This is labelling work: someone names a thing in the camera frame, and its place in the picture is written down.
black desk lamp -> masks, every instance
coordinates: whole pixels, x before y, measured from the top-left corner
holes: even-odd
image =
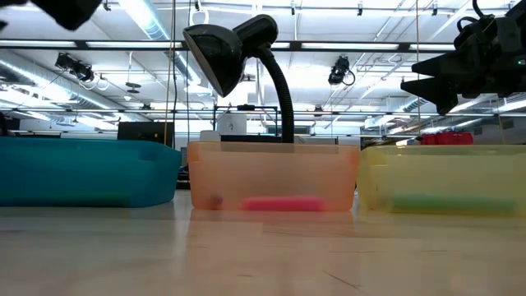
[[[265,65],[278,93],[281,107],[282,142],[294,143],[294,110],[287,81],[270,45],[278,38],[274,19],[259,15],[233,30],[218,25],[193,25],[182,32],[206,78],[222,97],[242,79],[245,61],[259,58]]]

table surface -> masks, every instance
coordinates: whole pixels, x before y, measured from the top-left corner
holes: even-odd
[[[526,220],[0,208],[0,295],[524,295]]]

